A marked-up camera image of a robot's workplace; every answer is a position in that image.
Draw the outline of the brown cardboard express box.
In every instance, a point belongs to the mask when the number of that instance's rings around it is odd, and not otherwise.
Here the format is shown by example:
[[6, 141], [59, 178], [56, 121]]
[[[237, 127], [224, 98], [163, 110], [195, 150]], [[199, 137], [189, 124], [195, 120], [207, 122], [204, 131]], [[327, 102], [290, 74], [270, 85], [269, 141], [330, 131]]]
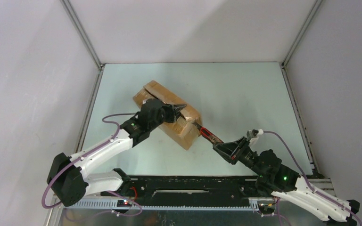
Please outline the brown cardboard express box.
[[150, 81], [133, 96], [142, 113], [143, 122], [158, 127], [183, 149], [189, 150], [200, 136], [195, 123], [203, 124], [197, 109], [158, 83]]

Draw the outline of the red black utility knife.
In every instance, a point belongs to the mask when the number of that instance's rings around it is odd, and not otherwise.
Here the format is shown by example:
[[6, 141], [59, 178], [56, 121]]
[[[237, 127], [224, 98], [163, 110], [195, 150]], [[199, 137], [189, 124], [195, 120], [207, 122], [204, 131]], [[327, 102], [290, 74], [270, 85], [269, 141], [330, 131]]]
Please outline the red black utility knife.
[[215, 134], [213, 134], [211, 131], [209, 131], [207, 128], [203, 127], [202, 125], [195, 123], [194, 124], [196, 126], [196, 128], [198, 129], [200, 135], [206, 139], [207, 141], [209, 141], [211, 144], [215, 145], [215, 144], [222, 144], [223, 141], [218, 138]]

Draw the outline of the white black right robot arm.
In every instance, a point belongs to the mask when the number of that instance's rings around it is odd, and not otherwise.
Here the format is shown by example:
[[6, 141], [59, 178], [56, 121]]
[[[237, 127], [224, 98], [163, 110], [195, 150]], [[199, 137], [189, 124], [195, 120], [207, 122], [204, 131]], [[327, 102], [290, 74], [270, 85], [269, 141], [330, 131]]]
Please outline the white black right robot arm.
[[242, 137], [225, 143], [213, 142], [213, 149], [228, 163], [244, 164], [258, 175], [255, 190], [258, 195], [284, 199], [312, 213], [328, 225], [362, 225], [357, 217], [360, 208], [355, 200], [340, 200], [316, 187], [306, 176], [282, 164], [272, 149], [260, 154], [250, 148], [250, 142]]

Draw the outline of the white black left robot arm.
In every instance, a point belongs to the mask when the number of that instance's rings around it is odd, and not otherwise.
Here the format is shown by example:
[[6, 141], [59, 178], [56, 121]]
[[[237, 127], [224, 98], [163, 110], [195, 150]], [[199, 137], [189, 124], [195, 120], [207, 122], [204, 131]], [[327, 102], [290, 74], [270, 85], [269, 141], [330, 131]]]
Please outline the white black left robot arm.
[[88, 150], [67, 156], [64, 153], [53, 159], [47, 178], [47, 188], [42, 197], [45, 203], [49, 190], [59, 199], [59, 204], [72, 206], [83, 197], [100, 192], [115, 192], [119, 196], [129, 193], [128, 176], [121, 169], [106, 173], [94, 173], [94, 170], [114, 156], [132, 149], [149, 138], [150, 133], [164, 123], [174, 124], [182, 117], [187, 104], [167, 104], [151, 98], [143, 102], [141, 109], [130, 113], [130, 118], [122, 124], [111, 121], [110, 115], [102, 118], [104, 123], [114, 124], [116, 130], [109, 137]]

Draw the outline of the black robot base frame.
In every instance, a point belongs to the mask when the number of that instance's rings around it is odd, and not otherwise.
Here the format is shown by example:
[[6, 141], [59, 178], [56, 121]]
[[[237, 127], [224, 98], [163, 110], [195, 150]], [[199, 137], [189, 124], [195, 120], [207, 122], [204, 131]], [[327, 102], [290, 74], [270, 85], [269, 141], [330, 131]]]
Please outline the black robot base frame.
[[[143, 210], [258, 210], [274, 208], [278, 200], [261, 194], [256, 176], [129, 176], [118, 191], [107, 190], [80, 200], [76, 207], [126, 211]], [[131, 205], [128, 199], [137, 205]]]

